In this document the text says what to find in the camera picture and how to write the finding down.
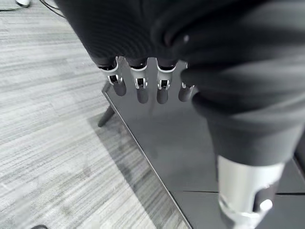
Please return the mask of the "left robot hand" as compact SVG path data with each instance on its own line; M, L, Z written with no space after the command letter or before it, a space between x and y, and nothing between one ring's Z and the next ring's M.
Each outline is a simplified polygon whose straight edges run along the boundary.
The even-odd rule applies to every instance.
M175 61L210 131L218 204L229 229L255 229L273 206L305 128L302 0L58 0L95 64Z

